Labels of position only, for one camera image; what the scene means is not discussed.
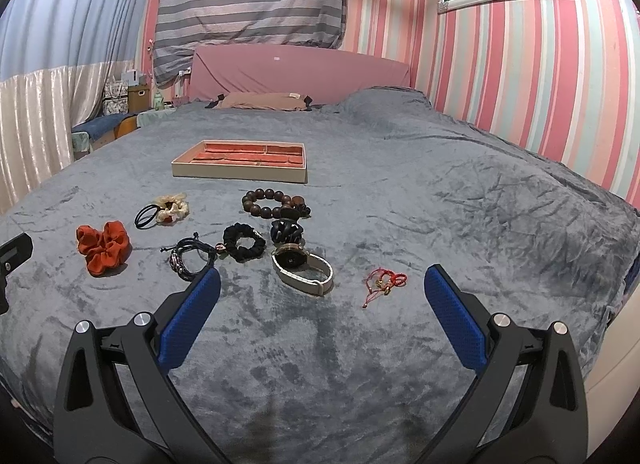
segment bottle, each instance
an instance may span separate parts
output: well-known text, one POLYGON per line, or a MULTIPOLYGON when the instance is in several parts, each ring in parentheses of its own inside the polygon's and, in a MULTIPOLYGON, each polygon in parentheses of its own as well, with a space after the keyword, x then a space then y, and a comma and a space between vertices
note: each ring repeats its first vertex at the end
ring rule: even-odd
POLYGON ((154 109, 164 110, 164 98, 162 98, 162 94, 159 91, 154 95, 154 109))

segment jewelry tray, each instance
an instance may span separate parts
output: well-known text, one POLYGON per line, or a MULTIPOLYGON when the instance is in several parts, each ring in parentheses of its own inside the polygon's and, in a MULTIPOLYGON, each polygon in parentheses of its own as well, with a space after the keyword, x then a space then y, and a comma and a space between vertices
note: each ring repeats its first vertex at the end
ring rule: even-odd
POLYGON ((306 183, 305 145, 203 140, 171 163, 174 177, 306 183))

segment bed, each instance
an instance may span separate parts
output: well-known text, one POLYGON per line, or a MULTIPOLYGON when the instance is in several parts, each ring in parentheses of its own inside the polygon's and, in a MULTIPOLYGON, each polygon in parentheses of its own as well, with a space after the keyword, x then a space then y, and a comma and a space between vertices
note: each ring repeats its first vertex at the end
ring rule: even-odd
MULTIPOLYGON (((160 248, 195 231, 216 243, 227 225, 246 222, 267 236, 270 222, 245 213, 241 197, 271 186, 305 197, 306 247, 334 266, 335 285, 314 299, 282 284, 268 256, 217 262, 220 302, 171 375, 234 462, 415 459, 473 379, 424 299, 433 263, 520 325, 569 325, 597 412, 597 447, 640 382, 640 299, 628 278, 640 249, 638 212, 560 164, 434 111, 420 92, 356 88, 337 104, 310 93, 324 106, 309 112, 187 104, 73 164, 0 217, 5 237, 25 231, 34 242, 9 282, 0 376, 35 431, 50 436, 73 325, 121 324, 182 290, 160 248), (171 161, 202 139, 303 142, 308 183, 172 177, 171 161), (134 228, 141 207, 178 192, 191 206, 185 220, 134 228), (124 269, 93 278, 75 231, 110 220, 124 223, 133 250, 124 269), (362 280, 379 266, 406 273, 408 284, 363 309, 362 280)), ((202 263, 196 255, 186 262, 202 263)), ((156 437, 122 378, 141 426, 156 437)), ((489 436, 507 414, 501 408, 489 436)))

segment cream scrunchie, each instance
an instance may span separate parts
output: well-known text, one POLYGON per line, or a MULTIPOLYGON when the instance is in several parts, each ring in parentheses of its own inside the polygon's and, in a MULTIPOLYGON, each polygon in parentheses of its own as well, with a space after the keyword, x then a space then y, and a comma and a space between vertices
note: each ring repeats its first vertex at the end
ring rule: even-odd
POLYGON ((160 207, 160 211, 156 215, 156 221, 159 223, 176 222, 183 219, 189 214, 189 204, 185 201, 187 195, 178 193, 177 195, 163 195, 153 199, 153 203, 160 207))

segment screw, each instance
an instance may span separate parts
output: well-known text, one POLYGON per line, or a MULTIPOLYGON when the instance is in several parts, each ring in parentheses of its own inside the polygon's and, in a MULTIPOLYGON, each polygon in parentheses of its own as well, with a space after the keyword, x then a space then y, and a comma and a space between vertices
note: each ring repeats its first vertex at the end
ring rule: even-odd
POLYGON ((569 329, 561 321, 556 321, 554 323, 554 330, 560 335, 566 334, 567 332, 569 332, 569 329))
POLYGON ((136 314, 136 316, 133 318, 133 323, 135 323, 139 327, 149 325, 150 321, 151 314, 149 314, 148 312, 141 312, 140 314, 136 314))
POLYGON ((89 330, 90 326, 91 325, 88 321, 81 321, 78 323, 78 325, 76 325, 76 332, 78 334, 84 334, 85 332, 87 332, 87 330, 89 330))
POLYGON ((511 324, 511 319, 507 314, 496 314, 494 316, 494 323, 498 327, 508 327, 511 324))

